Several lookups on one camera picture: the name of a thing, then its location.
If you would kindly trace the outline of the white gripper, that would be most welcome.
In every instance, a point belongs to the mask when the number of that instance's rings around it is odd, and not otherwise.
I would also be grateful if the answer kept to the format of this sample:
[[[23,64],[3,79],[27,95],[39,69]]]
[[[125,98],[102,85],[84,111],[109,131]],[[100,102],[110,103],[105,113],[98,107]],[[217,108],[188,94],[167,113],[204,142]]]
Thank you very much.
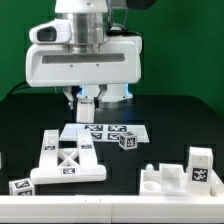
[[[106,84],[137,83],[141,78],[140,36],[114,36],[98,53],[73,54],[62,45],[33,44],[26,56],[26,81],[31,87],[63,87],[71,110],[80,85],[99,85],[96,108],[105,108]]]

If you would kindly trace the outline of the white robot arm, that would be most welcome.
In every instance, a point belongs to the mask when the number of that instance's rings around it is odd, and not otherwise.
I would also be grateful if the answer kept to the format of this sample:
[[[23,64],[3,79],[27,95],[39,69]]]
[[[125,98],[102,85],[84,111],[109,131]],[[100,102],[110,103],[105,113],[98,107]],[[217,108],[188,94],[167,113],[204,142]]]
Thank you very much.
[[[32,28],[26,81],[63,87],[69,99],[79,86],[82,101],[114,104],[132,98],[141,78],[142,38],[113,20],[115,9],[147,10],[157,0],[56,0],[56,18]]]

